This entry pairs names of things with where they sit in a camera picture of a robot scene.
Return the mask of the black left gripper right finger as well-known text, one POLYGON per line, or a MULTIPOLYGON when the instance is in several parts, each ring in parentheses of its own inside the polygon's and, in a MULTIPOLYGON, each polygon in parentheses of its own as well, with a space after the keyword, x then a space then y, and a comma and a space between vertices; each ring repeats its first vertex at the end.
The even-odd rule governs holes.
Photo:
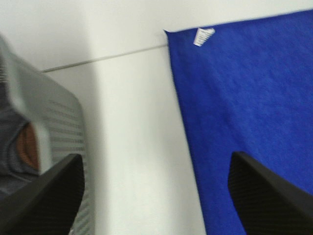
POLYGON ((313 233, 313 196, 247 153, 232 153, 227 186, 246 234, 313 233))

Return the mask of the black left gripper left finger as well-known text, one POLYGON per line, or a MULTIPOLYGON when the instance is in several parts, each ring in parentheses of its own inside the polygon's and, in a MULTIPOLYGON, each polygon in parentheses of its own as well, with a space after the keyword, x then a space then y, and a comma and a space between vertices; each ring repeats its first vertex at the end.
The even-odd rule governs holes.
POLYGON ((85 191, 83 159, 70 154, 0 203, 2 235, 67 235, 85 191))

